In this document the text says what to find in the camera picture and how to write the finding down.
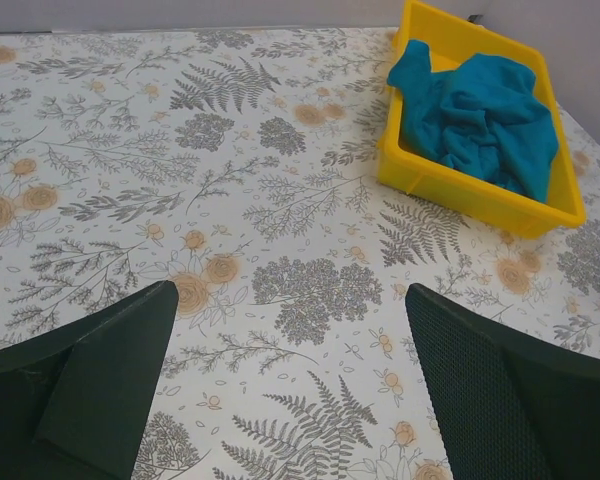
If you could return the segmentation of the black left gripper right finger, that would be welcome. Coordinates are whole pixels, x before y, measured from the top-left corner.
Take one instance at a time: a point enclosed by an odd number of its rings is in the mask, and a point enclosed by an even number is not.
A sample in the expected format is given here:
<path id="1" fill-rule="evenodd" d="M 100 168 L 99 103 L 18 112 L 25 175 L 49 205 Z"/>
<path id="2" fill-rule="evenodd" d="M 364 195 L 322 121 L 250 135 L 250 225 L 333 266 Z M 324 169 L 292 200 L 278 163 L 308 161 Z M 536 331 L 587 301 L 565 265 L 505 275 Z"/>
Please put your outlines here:
<path id="1" fill-rule="evenodd" d="M 600 359 L 421 285 L 406 313 L 456 479 L 600 479 Z"/>

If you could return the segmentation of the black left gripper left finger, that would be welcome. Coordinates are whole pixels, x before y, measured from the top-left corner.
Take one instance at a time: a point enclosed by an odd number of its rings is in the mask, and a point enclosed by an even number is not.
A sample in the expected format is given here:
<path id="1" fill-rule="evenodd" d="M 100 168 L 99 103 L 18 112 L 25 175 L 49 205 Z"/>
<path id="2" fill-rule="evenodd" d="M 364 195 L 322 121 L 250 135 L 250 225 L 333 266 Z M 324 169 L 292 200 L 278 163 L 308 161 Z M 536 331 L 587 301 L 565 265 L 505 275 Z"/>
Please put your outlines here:
<path id="1" fill-rule="evenodd" d="M 156 282 L 0 350 L 0 479 L 131 477 L 178 291 Z"/>

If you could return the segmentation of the blue t shirt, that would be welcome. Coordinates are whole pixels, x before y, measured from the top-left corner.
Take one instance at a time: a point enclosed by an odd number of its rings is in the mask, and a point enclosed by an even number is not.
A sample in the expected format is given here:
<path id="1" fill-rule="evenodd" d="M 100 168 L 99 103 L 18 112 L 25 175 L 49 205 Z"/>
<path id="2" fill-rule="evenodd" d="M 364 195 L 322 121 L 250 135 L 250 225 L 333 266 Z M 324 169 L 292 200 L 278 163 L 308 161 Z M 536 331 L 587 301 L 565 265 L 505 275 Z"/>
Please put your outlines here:
<path id="1" fill-rule="evenodd" d="M 408 42 L 387 83 L 403 97 L 400 139 L 414 153 L 538 202 L 548 199 L 559 142 L 536 76 L 506 57 L 477 53 L 435 72 L 429 46 Z"/>

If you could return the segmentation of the yellow plastic bin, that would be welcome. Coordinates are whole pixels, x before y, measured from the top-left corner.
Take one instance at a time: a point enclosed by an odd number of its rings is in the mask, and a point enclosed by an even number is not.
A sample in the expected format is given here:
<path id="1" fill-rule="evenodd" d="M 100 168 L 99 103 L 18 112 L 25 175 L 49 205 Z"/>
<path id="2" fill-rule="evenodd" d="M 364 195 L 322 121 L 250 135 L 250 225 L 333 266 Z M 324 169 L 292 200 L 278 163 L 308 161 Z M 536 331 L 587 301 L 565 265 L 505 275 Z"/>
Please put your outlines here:
<path id="1" fill-rule="evenodd" d="M 378 142 L 379 182 L 524 238 L 538 238 L 559 227 L 583 225 L 586 209 L 542 54 L 422 1 L 404 5 L 393 39 L 396 58 L 402 56 L 412 39 L 428 45 L 433 71 L 452 70 L 472 55 L 483 53 L 507 57 L 535 73 L 534 95 L 550 110 L 559 141 L 548 199 L 544 203 L 534 201 L 413 153 L 400 138 L 403 96 L 396 89 L 390 91 L 387 124 Z"/>

